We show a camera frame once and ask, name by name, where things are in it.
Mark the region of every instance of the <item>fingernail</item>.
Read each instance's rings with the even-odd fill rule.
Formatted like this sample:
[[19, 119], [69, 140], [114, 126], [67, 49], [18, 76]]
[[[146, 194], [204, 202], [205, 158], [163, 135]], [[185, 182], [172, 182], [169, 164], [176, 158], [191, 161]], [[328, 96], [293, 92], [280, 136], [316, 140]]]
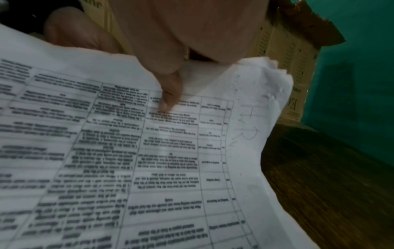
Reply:
[[159, 110], [161, 111], [161, 112], [166, 112], [167, 111], [167, 104], [164, 102], [164, 100], [163, 99], [160, 99], [160, 101], [159, 101]]

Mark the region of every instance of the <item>wooden table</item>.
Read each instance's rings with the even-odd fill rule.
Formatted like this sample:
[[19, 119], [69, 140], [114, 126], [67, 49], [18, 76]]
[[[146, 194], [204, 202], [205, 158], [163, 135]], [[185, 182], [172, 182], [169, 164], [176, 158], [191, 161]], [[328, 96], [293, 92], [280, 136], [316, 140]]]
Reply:
[[279, 202], [321, 249], [394, 249], [394, 167], [283, 125], [261, 158]]

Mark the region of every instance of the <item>green wall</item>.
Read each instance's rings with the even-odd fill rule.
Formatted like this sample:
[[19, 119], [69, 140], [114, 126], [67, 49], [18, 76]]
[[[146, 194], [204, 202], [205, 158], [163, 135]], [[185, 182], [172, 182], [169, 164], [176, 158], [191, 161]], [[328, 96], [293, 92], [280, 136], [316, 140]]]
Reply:
[[307, 2], [346, 42], [322, 48], [303, 123], [394, 165], [394, 1]]

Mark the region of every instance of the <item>white paper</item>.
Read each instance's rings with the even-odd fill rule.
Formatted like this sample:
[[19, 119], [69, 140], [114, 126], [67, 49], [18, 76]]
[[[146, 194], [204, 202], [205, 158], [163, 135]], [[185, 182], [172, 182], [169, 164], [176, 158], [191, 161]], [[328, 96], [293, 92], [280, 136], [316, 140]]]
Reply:
[[134, 57], [0, 26], [0, 60], [0, 249], [317, 248], [260, 169], [275, 62], [187, 62], [162, 114]]

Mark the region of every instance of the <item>cardboard flap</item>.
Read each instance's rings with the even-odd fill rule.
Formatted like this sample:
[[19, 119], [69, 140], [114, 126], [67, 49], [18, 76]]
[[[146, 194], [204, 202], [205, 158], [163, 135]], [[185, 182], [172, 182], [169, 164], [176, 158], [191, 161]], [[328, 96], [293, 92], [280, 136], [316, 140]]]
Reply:
[[278, 9], [286, 23], [313, 42], [317, 47], [332, 46], [345, 41], [337, 27], [328, 19], [314, 13], [306, 0], [272, 0], [270, 8]]

